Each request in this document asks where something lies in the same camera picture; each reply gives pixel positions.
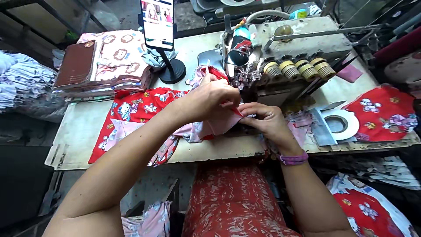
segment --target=worktable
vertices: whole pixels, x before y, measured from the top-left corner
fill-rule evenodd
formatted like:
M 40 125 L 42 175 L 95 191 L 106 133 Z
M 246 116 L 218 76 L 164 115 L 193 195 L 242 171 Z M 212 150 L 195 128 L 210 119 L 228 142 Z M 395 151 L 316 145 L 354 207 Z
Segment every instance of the worktable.
M 215 45 L 219 44 L 220 34 L 221 32 L 214 32 L 174 40 L 174 46 L 176 50 L 179 50 L 176 58 L 181 60 L 187 68 L 185 79 L 190 78 L 197 67 L 198 54 L 215 49 Z M 362 71 L 363 75 L 355 83 L 349 83 L 337 76 L 333 77 L 312 94 L 316 101 L 316 104 L 312 107 L 343 100 L 349 103 L 359 95 L 378 86 L 377 81 L 370 71 L 364 67 L 361 59 L 353 61 L 352 64 Z M 173 85 L 164 84 L 158 79 L 153 87 L 170 87 L 174 90 L 187 91 L 190 86 L 185 84 L 185 79 Z M 45 164 L 54 167 L 55 170 L 89 168 L 89 157 L 111 104 L 112 101 L 69 104 Z M 406 147 L 420 143 L 418 135 L 411 132 L 405 138 L 395 142 L 352 142 L 319 147 L 314 138 L 307 134 L 303 149 L 308 153 L 315 154 L 339 151 L 365 152 Z M 257 135 L 239 137 L 221 135 L 214 140 L 206 140 L 201 143 L 188 143 L 181 138 L 176 151 L 167 163 L 231 159 L 262 154 L 264 154 L 264 150 Z

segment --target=phone screen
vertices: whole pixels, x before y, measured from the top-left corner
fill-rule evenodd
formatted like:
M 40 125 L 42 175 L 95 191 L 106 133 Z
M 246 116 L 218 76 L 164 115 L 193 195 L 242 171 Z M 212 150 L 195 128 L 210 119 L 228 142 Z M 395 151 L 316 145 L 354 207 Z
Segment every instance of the phone screen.
M 173 48 L 174 0 L 141 0 L 146 45 Z

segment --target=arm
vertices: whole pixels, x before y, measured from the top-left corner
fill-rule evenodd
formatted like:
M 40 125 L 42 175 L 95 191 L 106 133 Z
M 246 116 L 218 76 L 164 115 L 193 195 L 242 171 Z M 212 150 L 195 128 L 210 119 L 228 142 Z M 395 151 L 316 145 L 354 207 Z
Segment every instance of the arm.
M 181 126 L 240 103 L 239 91 L 226 81 L 203 80 L 101 156 L 70 189 L 44 236 L 122 236 L 120 200 L 164 141 Z
M 240 105 L 243 115 L 258 114 L 261 118 L 243 118 L 240 123 L 253 126 L 272 140 L 284 156 L 299 156 L 303 153 L 287 127 L 281 109 L 256 102 Z M 355 237 L 339 204 L 308 162 L 301 165 L 281 165 L 288 196 L 305 236 L 349 236 Z

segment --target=hand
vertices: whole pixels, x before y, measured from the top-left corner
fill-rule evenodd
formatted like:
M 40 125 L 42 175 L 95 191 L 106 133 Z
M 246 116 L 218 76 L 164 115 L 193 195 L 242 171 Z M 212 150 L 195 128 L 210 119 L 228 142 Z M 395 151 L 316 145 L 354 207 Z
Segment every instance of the hand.
M 303 153 L 292 132 L 289 130 L 282 111 L 276 106 L 257 102 L 240 105 L 238 110 L 244 115 L 257 114 L 259 119 L 244 117 L 239 123 L 255 127 L 272 140 L 284 156 L 299 156 Z
M 204 121 L 211 118 L 223 118 L 230 109 L 240 104 L 240 91 L 224 79 L 218 80 L 213 74 L 206 74 L 200 85 L 170 103 L 176 111 L 178 118 L 184 124 Z

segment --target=pink bracelet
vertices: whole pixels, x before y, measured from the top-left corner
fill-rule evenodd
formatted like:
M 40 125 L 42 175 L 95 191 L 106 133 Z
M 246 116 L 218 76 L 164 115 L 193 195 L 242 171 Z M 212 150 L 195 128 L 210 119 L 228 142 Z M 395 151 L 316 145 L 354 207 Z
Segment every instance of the pink bracelet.
M 282 161 L 282 163 L 284 163 L 284 165 L 297 165 L 297 164 L 302 164 L 304 163 L 306 160 L 308 160 L 309 155 L 303 151 L 303 154 L 300 156 L 283 156 L 283 155 L 279 155 L 279 160 Z

